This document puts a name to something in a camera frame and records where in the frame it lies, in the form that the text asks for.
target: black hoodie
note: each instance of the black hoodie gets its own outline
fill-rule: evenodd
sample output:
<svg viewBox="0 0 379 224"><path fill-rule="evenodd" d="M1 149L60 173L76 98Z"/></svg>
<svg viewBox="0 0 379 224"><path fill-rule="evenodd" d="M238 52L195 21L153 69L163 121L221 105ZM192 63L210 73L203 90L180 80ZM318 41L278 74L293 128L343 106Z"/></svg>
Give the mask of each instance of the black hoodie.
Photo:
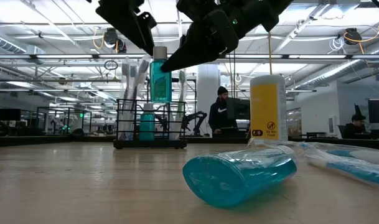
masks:
<svg viewBox="0 0 379 224"><path fill-rule="evenodd" d="M235 119L228 119L227 102L221 102L219 98L210 107L208 124L213 132L216 129L238 127Z"/></svg>

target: white column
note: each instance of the white column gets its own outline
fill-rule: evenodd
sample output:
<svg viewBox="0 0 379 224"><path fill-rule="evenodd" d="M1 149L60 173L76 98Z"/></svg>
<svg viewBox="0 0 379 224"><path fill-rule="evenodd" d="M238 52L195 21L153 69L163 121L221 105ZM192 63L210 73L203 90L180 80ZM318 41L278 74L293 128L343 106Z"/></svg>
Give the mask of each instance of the white column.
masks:
<svg viewBox="0 0 379 224"><path fill-rule="evenodd" d="M217 90L220 87L221 78L218 65L205 64L197 66L197 111L207 113L207 118L200 127L201 135L209 133L212 136L212 130L208 125L210 106L217 99Z"/></svg>

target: white plastic bottle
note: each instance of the white plastic bottle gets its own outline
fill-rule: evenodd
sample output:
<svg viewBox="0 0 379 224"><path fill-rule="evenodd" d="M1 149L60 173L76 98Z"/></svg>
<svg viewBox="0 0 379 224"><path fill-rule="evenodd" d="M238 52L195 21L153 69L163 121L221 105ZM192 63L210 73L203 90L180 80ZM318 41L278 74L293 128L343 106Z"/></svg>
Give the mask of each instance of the white plastic bottle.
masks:
<svg viewBox="0 0 379 224"><path fill-rule="evenodd" d="M251 137L288 140L286 88L280 75L262 75L250 80Z"/></svg>

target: robot arm in background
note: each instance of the robot arm in background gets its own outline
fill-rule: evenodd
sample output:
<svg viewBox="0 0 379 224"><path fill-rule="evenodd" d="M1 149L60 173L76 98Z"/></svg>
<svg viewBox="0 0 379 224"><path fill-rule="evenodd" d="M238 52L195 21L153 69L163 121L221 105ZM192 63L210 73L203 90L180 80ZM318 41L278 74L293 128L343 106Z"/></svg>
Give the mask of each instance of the robot arm in background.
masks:
<svg viewBox="0 0 379 224"><path fill-rule="evenodd" d="M179 0L177 9L193 20L180 47L161 67L171 72L213 62L238 47L239 40L258 25L269 32L292 0ZM140 13L144 0L100 0L96 9L104 20L140 49L153 55L151 29L157 25L148 12Z"/></svg>
<svg viewBox="0 0 379 224"><path fill-rule="evenodd" d="M189 122L195 118L198 118L199 121L197 122L197 124L195 124L195 127L194 127L194 135L200 135L200 126L202 125L202 123L206 117L207 117L207 113L204 113L203 111L199 111L199 112L196 112L194 114L184 116L182 118L181 128L182 129L188 129L190 131L190 129L188 128Z"/></svg>

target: yellow label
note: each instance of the yellow label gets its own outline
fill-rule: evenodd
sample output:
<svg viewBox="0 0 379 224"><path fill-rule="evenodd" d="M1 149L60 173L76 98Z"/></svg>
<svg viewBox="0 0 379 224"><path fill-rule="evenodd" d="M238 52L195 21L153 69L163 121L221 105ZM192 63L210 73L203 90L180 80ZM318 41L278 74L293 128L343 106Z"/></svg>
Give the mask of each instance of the yellow label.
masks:
<svg viewBox="0 0 379 224"><path fill-rule="evenodd" d="M278 85L252 86L251 135L257 139L279 139Z"/></svg>

